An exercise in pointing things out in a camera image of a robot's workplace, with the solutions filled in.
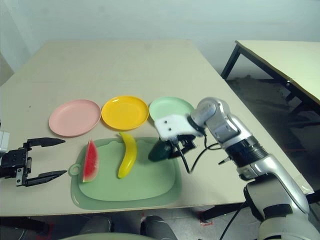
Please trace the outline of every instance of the black cable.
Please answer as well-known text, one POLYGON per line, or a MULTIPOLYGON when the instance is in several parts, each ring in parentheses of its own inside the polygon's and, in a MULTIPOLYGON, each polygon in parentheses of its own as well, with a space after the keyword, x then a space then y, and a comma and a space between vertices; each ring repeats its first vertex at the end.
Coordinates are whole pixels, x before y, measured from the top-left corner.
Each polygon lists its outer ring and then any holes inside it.
POLYGON ((179 143, 176 143, 174 146, 176 147, 176 149, 178 150, 178 152, 180 153, 180 156, 183 160, 183 164, 185 166, 185 169, 186 169, 186 172, 188 174, 192 173, 197 165, 197 162, 199 161, 200 157, 207 151, 207 150, 211 150, 211 151, 214 151, 214 150, 219 150, 221 149, 221 147, 218 147, 218 148, 212 148, 213 146, 216 146, 218 145, 219 143, 214 143, 214 144, 211 144, 209 146, 207 146, 207 135, 204 135, 204 147, 205 149, 202 150, 202 152, 200 152, 200 154, 196 157, 193 165, 192 165, 192 168, 191 170, 189 170, 189 166, 188 166, 188 163, 187 163, 187 160, 185 158, 185 155, 183 154, 183 152, 181 151, 180 147, 179 147, 179 143))
POLYGON ((219 238, 219 240, 222 240, 223 237, 225 236, 228 228, 230 227, 231 223, 233 222, 233 220, 236 218, 236 216, 238 215, 238 213, 240 212, 240 210, 244 207, 244 205, 247 203, 247 201, 244 201, 244 203, 241 204, 241 206, 239 207, 239 209, 235 212, 235 214, 233 215, 233 217, 231 218, 231 220, 229 221, 229 223, 227 224, 227 226, 225 227, 221 237, 219 238))
POLYGON ((185 155, 183 154, 183 152, 181 151, 180 147, 179 147, 179 143, 177 143, 175 145, 176 149, 178 150, 178 152, 180 153, 180 156, 183 160, 183 163, 184 163, 184 166, 185 166, 185 169, 186 169, 186 172, 189 174, 190 173, 190 170, 189 170, 189 167, 188 167, 188 163, 187 163, 187 160, 185 158, 185 155))
POLYGON ((191 168, 191 173, 194 171, 194 169, 195 169, 195 167, 196 167, 196 164, 197 164, 197 162, 199 161, 199 159, 200 159, 200 157, 207 151, 207 150, 219 150, 219 149, 221 149, 221 147, 219 147, 219 148, 211 148, 211 147, 213 147, 213 146, 216 146, 216 145, 218 145, 219 143, 214 143, 214 144, 211 144, 210 146, 208 146, 208 147, 206 147, 205 149, 203 149, 202 150, 202 152, 200 152, 200 154, 196 157, 196 159, 195 159, 195 161, 194 161, 194 163, 193 163, 193 165, 192 165, 192 168, 191 168))
POLYGON ((220 148, 210 148, 210 147, 215 146, 215 145, 217 145, 217 144, 218 144, 218 143, 214 143, 214 144, 211 144, 210 146, 207 146, 207 135, 206 135, 206 134, 204 135, 204 147, 205 147, 206 150, 217 150, 217 149, 221 149, 221 147, 220 147, 220 148))

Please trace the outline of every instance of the cable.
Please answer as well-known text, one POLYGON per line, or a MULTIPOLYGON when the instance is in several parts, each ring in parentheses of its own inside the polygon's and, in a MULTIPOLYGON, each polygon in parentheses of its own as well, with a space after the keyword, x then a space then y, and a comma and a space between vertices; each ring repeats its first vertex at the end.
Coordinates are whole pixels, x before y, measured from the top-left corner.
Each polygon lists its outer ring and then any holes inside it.
POLYGON ((221 149, 221 147, 219 147, 219 148, 211 148, 211 147, 213 147, 213 146, 215 146, 215 145, 218 145, 219 143, 214 143, 214 144, 211 144, 210 146, 208 146, 208 147, 206 147, 205 149, 203 149, 202 150, 202 152, 200 152, 200 154, 196 157, 196 159, 195 159, 195 161, 194 161, 194 163, 193 163, 193 165, 192 165, 192 168, 191 168, 191 173, 194 171, 194 169, 195 169, 195 167, 196 167, 196 164, 197 164, 197 162, 199 161, 199 159, 200 159, 200 157, 207 151, 207 150, 219 150, 219 149, 221 149))
POLYGON ((25 237, 25 234, 26 234, 27 230, 23 229, 20 237, 18 238, 18 240, 22 240, 24 237, 25 237))
POLYGON ((190 170, 189 170, 189 167, 188 167, 188 163, 187 163, 187 160, 185 158, 185 155, 183 154, 183 152, 181 151, 180 147, 179 147, 179 143, 175 144, 175 147, 176 149, 178 150, 178 152, 180 153, 180 156, 183 160, 183 163, 184 163, 184 166, 185 166, 185 169, 186 169, 186 172, 189 174, 190 173, 190 170))
POLYGON ((192 168, 191 170, 189 170, 189 166, 188 166, 188 163, 187 163, 187 160, 185 158, 185 155, 183 154, 183 152, 181 151, 180 147, 179 147, 179 143, 176 143, 174 144, 174 146, 176 147, 176 149, 178 150, 182 160, 183 160, 183 164, 185 166, 185 169, 186 169, 186 172, 188 174, 192 173, 197 165, 197 162, 199 161, 200 157, 207 151, 207 150, 211 150, 211 151, 214 151, 214 150, 219 150, 221 149, 221 147, 218 147, 218 148, 212 148, 213 146, 216 146, 218 145, 219 143, 214 143, 214 144, 211 144, 209 146, 207 146, 207 135, 205 134, 204 135, 204 147, 205 149, 202 150, 202 152, 200 152, 200 154, 196 157, 193 165, 192 165, 192 168))
POLYGON ((231 220, 229 221, 229 223, 227 224, 227 226, 225 227, 221 237, 219 238, 219 240, 222 240, 228 230, 228 228, 230 227, 231 223, 233 222, 233 220, 236 218, 236 216, 238 215, 238 213, 240 212, 240 210, 245 206, 245 204, 247 203, 247 201, 244 201, 244 203, 241 204, 241 206, 239 207, 239 209, 235 212, 235 214, 233 215, 233 217, 231 218, 231 220))
POLYGON ((204 135, 204 147, 205 147, 205 149, 206 149, 206 150, 217 150, 217 149, 221 149, 221 147, 220 147, 220 148, 210 148, 210 147, 215 146, 215 145, 218 145, 218 143, 214 143, 214 144, 211 144, 210 146, 207 146, 207 135, 205 134, 205 135, 204 135))

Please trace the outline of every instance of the watermelon slice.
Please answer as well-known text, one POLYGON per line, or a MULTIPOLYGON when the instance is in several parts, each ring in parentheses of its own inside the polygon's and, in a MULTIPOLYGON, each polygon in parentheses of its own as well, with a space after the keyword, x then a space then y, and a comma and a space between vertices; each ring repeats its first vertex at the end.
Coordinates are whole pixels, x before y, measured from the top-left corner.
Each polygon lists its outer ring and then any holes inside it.
POLYGON ((99 170, 99 156, 95 142, 92 139, 89 140, 86 148, 84 165, 82 173, 82 182, 91 182, 98 175, 99 170))

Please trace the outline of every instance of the light green plate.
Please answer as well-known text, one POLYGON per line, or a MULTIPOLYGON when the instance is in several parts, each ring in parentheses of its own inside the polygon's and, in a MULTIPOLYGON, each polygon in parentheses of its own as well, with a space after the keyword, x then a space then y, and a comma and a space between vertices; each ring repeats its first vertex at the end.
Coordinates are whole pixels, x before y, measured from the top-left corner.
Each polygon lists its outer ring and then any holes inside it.
POLYGON ((175 96, 163 96, 149 106, 150 117, 155 121, 168 115, 190 114, 195 108, 187 101, 175 96))
POLYGON ((117 171, 125 153, 120 138, 94 141, 99 154, 99 172, 88 183, 82 183, 82 165, 86 146, 76 164, 69 169, 71 197, 78 207, 90 210, 161 206, 175 201, 181 192, 181 174, 176 159, 160 162, 148 160, 157 142, 154 137, 137 138, 137 159, 131 172, 123 179, 117 171))

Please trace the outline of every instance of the toy banana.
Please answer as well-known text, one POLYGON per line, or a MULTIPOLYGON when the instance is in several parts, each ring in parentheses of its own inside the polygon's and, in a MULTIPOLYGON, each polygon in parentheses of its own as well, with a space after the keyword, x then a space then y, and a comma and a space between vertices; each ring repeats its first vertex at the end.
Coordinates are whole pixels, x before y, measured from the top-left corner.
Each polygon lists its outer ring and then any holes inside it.
POLYGON ((137 144, 130 134, 119 132, 125 144, 125 154, 118 171, 118 178, 122 179, 128 175, 137 158, 137 144))

